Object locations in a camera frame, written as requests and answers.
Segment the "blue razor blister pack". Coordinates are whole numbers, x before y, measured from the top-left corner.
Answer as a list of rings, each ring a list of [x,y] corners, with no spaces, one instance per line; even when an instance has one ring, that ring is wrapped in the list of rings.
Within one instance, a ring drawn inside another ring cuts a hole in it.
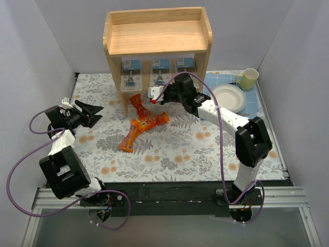
[[[140,60],[125,60],[122,63],[120,90],[122,92],[142,91],[142,63]]]
[[[194,58],[192,57],[177,58],[175,60],[175,73],[177,74],[180,72],[190,72],[196,75],[197,73],[196,73]]]
[[[169,59],[153,59],[151,63],[150,87],[165,86],[171,79]]]

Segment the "orange razor pack long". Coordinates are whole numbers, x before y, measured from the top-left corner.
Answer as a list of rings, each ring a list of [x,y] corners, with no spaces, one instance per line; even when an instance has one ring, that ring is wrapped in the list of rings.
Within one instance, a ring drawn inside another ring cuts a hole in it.
[[[134,151],[133,142],[139,136],[139,134],[140,131],[133,123],[131,123],[129,133],[124,138],[124,140],[120,143],[119,149],[126,152],[133,152]]]

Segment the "wooden two-tier shelf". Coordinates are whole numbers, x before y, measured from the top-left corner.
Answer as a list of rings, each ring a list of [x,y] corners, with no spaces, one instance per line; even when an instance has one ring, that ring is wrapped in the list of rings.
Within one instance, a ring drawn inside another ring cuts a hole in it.
[[[129,94],[120,89],[123,59],[142,61],[142,89],[149,87],[151,61],[193,54],[197,75],[204,79],[213,34],[205,7],[111,11],[106,14],[103,49],[118,92],[123,114],[128,115]]]

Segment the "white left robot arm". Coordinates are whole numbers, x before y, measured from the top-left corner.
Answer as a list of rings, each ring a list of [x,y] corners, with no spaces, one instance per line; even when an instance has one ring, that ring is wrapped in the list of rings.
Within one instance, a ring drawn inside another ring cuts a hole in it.
[[[79,100],[74,105],[62,102],[45,110],[50,120],[48,135],[53,141],[48,155],[39,161],[41,170],[58,199],[87,195],[99,206],[109,201],[109,193],[98,178],[91,178],[74,151],[76,129],[92,128],[101,118],[102,106]]]

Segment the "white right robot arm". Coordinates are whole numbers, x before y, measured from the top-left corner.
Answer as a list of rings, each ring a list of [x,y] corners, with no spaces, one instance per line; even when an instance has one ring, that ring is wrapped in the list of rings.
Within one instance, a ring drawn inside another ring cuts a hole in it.
[[[212,93],[210,96],[197,91],[193,84],[194,74],[182,72],[158,89],[149,89],[152,103],[180,103],[184,109],[229,133],[235,140],[235,154],[240,162],[231,194],[223,187],[223,196],[229,205],[244,204],[251,199],[259,167],[272,149],[263,119],[240,116],[221,107]]]

